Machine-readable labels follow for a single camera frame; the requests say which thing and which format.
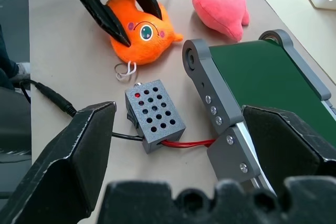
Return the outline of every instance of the red wire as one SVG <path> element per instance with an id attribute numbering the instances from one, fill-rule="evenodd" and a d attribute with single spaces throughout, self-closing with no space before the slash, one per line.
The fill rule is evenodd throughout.
<path id="1" fill-rule="evenodd" d="M 167 140 L 163 140 L 161 144 L 167 147 L 172 147 L 172 148 L 190 148 L 190 147 L 195 147 L 199 145 L 204 145 L 206 147 L 209 147 L 214 143 L 215 139 L 211 140 L 205 140 L 205 141 L 199 141 L 199 142 L 170 142 Z"/>

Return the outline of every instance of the plush toy eye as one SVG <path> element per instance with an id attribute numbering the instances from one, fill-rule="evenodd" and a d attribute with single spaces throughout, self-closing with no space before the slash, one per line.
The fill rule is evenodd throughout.
<path id="1" fill-rule="evenodd" d="M 150 27 L 149 25 L 142 26 L 141 30 L 140 30 L 140 37 L 144 41 L 150 40 L 153 37 L 153 29 L 152 29 L 152 27 Z"/>

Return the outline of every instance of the stuffed animal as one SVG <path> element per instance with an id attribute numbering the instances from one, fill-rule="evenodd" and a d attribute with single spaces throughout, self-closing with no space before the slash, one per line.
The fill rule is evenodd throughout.
<path id="1" fill-rule="evenodd" d="M 248 25 L 246 0 L 193 0 L 202 22 L 234 41 L 243 37 L 242 25 Z"/>
<path id="2" fill-rule="evenodd" d="M 183 36 L 174 32 L 168 14 L 163 5 L 159 5 L 162 20 L 140 11 L 135 0 L 109 0 L 107 5 L 113 10 L 131 41 L 127 47 L 110 37 L 118 57 L 134 65 L 151 63 L 166 50 L 172 42 L 182 41 Z"/>

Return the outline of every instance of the floor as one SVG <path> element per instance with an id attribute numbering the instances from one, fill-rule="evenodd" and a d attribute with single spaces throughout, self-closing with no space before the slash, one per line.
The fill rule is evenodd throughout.
<path id="1" fill-rule="evenodd" d="M 9 57 L 29 61 L 28 0 L 0 0 L 0 23 Z"/>

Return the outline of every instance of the person's leg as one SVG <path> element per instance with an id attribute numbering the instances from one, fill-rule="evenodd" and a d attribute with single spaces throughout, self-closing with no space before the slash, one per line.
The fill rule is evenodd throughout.
<path id="1" fill-rule="evenodd" d="M 0 87 L 15 90 L 7 74 L 0 68 Z"/>
<path id="2" fill-rule="evenodd" d="M 0 24 L 0 68 L 7 74 L 8 78 L 14 77 L 19 72 L 18 65 L 9 59 L 2 28 Z"/>

